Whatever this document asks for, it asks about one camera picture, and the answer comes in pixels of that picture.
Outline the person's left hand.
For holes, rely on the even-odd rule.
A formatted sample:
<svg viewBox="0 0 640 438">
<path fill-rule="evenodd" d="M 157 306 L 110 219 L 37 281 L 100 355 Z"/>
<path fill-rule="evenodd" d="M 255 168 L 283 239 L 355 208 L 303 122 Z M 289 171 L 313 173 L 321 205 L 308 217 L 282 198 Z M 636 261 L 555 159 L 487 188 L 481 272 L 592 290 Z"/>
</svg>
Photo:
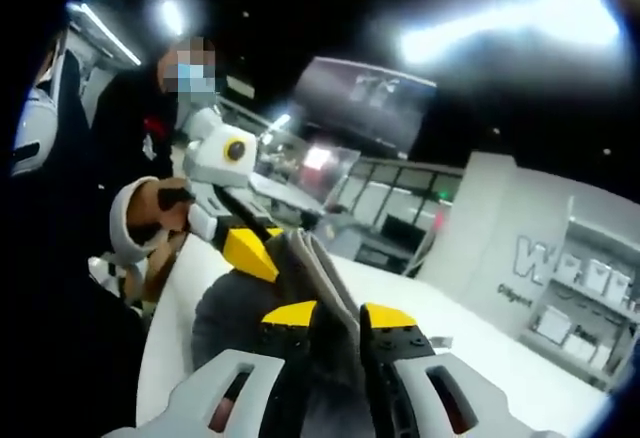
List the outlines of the person's left hand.
<svg viewBox="0 0 640 438">
<path fill-rule="evenodd" d="M 141 261 L 171 232 L 186 230 L 194 197 L 184 178 L 144 179 L 132 183 L 124 208 L 125 238 L 130 241 L 127 263 Z"/>
</svg>

